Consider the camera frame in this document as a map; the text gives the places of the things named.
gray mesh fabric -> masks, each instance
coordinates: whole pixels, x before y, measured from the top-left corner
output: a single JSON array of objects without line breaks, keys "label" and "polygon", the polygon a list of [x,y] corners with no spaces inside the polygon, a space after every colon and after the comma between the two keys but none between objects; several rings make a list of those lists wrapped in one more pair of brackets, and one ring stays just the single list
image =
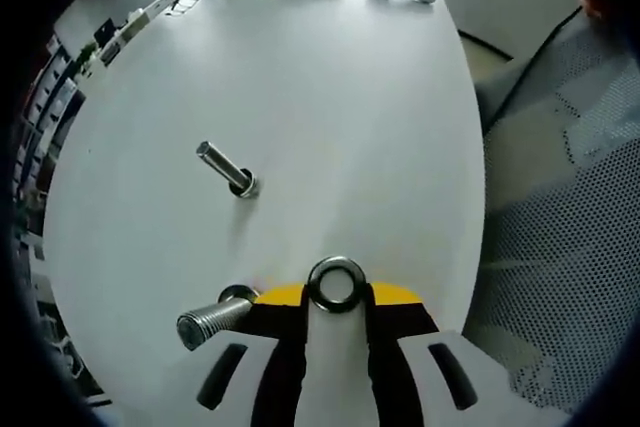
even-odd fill
[{"label": "gray mesh fabric", "polygon": [[539,406],[574,410],[640,311],[640,73],[579,16],[485,139],[487,218],[464,335]]}]

